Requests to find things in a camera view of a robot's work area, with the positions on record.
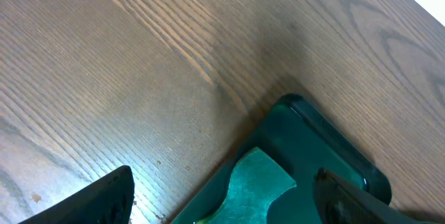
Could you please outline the green sponge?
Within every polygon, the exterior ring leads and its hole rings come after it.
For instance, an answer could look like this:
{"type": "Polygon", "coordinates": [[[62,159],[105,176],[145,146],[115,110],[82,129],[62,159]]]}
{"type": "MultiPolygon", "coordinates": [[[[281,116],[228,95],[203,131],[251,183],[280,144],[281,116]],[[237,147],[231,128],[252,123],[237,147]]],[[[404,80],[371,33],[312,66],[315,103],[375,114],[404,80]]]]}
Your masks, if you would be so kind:
{"type": "Polygon", "coordinates": [[[266,223],[270,205],[295,180],[258,147],[247,152],[234,166],[222,204],[200,223],[266,223]]]}

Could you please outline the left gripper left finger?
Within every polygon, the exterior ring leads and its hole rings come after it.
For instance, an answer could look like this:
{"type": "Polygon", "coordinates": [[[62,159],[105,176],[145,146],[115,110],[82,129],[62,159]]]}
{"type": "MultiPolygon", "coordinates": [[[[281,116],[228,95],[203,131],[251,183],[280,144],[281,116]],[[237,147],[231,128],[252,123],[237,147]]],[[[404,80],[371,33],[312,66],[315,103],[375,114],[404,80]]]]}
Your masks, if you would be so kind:
{"type": "Polygon", "coordinates": [[[20,224],[129,224],[134,188],[131,168],[120,166],[20,224]]]}

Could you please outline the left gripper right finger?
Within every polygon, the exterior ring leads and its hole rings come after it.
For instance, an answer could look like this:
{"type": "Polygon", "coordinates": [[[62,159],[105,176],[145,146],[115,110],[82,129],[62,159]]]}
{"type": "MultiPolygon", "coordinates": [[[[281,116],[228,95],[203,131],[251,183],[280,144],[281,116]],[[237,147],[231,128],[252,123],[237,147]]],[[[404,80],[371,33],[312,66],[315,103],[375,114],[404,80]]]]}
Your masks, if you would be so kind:
{"type": "Polygon", "coordinates": [[[385,175],[364,178],[365,189],[319,168],[314,178],[314,202],[322,223],[430,224],[391,208],[391,185],[385,175]]]}

